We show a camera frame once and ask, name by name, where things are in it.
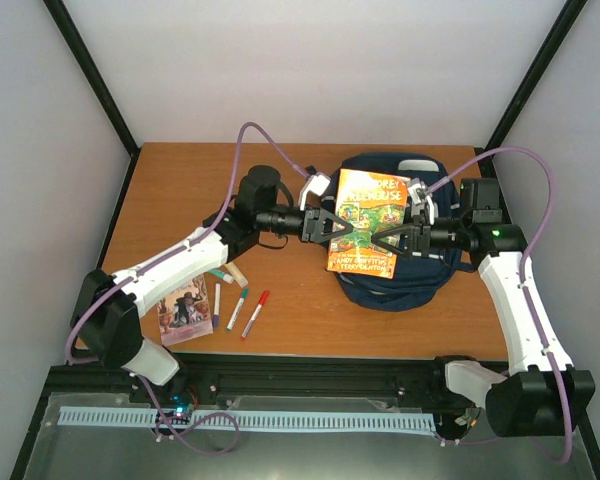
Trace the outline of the orange Treehouse book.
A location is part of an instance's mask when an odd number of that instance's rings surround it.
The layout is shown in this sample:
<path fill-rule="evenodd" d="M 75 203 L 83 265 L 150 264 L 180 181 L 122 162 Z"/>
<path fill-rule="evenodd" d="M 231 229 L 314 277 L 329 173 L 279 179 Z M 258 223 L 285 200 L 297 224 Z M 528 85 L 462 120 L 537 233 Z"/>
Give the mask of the orange Treehouse book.
<path fill-rule="evenodd" d="M 353 230 L 329 242 L 327 269 L 391 279 L 395 254 L 371 241 L 371 236 L 404 221 L 408 204 L 406 177 L 341 169 L 334 213 Z"/>

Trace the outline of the navy blue backpack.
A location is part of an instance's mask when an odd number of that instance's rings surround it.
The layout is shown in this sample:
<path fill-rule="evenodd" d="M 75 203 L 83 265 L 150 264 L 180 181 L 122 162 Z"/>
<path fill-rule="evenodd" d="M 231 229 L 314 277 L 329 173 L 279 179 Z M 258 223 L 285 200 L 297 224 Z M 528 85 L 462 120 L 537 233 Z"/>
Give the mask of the navy blue backpack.
<path fill-rule="evenodd" d="M 400 177 L 416 177 L 433 184 L 447 174 L 443 163 L 411 152 L 367 152 L 344 160 L 341 169 L 362 170 Z M 367 309 L 402 312 L 430 302 L 456 272 L 472 273 L 459 250 L 432 249 L 427 258 L 399 257 L 394 275 L 381 278 L 337 272 L 335 278 L 346 297 Z"/>

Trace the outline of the pink illustrated book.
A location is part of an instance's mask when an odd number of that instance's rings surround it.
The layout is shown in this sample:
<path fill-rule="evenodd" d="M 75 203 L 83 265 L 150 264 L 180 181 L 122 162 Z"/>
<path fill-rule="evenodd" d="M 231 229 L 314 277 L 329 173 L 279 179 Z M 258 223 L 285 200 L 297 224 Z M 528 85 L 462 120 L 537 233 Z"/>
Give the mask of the pink illustrated book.
<path fill-rule="evenodd" d="M 203 275 L 191 278 L 156 306 L 161 342 L 170 347 L 213 333 L 209 295 Z"/>

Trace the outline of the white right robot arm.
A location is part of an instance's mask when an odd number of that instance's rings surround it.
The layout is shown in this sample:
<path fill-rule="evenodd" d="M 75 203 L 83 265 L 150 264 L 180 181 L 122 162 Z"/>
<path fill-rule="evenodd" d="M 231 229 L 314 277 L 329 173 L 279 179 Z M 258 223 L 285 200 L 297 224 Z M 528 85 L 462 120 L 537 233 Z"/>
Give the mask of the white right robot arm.
<path fill-rule="evenodd" d="M 445 357 L 445 390 L 483 409 L 499 437 L 572 438 L 595 392 L 593 376 L 574 367 L 555 335 L 532 275 L 530 245 L 519 226 L 505 222 L 497 181 L 462 180 L 460 205 L 450 217 L 434 212 L 437 188 L 409 180 L 406 223 L 374 234 L 372 242 L 404 259 L 433 249 L 462 250 L 490 294 L 508 369 L 499 374 L 476 360 Z"/>

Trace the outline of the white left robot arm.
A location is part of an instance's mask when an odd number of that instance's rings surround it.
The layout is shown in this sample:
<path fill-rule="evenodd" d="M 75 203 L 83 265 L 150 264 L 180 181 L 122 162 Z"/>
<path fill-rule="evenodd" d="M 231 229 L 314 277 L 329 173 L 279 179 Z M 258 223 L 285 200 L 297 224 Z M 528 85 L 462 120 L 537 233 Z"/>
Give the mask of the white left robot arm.
<path fill-rule="evenodd" d="M 181 400 L 188 378 L 165 347 L 146 338 L 140 320 L 161 299 L 194 277 L 235 260 L 259 242 L 261 233 L 292 235 L 323 244 L 349 234 L 351 223 L 304 199 L 281 205 L 280 173 L 257 165 L 240 181 L 229 205 L 208 217 L 189 236 L 133 267 L 107 274 L 89 272 L 80 288 L 71 319 L 66 356 L 82 342 L 84 362 L 121 368 L 152 383 L 166 402 Z"/>

